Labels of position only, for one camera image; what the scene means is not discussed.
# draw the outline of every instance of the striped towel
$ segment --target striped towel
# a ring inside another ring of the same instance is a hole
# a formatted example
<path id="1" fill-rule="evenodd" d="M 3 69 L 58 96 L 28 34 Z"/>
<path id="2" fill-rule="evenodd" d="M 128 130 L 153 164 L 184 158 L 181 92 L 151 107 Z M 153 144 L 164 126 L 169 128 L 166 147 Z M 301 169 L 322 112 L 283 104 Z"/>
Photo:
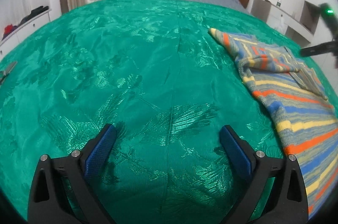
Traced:
<path id="1" fill-rule="evenodd" d="M 304 178 L 309 217 L 337 182 L 338 119 L 315 71 L 286 47 L 254 36 L 209 29 L 234 58 L 243 83 L 269 111 L 284 153 L 294 154 Z"/>

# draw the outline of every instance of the bed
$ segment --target bed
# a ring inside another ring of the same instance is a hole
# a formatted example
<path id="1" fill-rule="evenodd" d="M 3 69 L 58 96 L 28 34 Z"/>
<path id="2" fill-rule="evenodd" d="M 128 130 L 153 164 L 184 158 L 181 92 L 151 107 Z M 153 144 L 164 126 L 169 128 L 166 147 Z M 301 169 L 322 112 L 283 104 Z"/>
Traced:
<path id="1" fill-rule="evenodd" d="M 299 46 L 248 15 L 249 0 L 225 1 L 233 8 L 102 0 L 45 25 L 3 59 L 1 68 L 18 64 L 0 89 L 0 186 L 24 217 L 39 157 L 81 149 L 105 123 L 119 138 L 91 185 L 117 223 L 219 223 L 245 188 L 219 144 L 225 124 L 255 150 L 283 157 L 268 112 L 207 31 L 253 34 L 297 57 Z M 337 110 L 327 79 L 305 62 Z"/>

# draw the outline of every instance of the bottle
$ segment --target bottle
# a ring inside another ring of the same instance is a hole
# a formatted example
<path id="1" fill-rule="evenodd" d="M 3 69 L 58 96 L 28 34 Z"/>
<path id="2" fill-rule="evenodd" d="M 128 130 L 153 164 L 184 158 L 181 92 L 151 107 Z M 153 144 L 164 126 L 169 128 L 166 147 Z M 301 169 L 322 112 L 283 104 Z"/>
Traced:
<path id="1" fill-rule="evenodd" d="M 281 7 L 281 4 L 282 4 L 282 0 L 278 0 L 277 1 L 277 7 Z"/>
<path id="2" fill-rule="evenodd" d="M 283 14 L 281 14 L 281 17 L 279 19 L 278 25 L 275 27 L 275 30 L 278 31 L 281 34 L 284 34 L 284 17 L 283 17 Z"/>

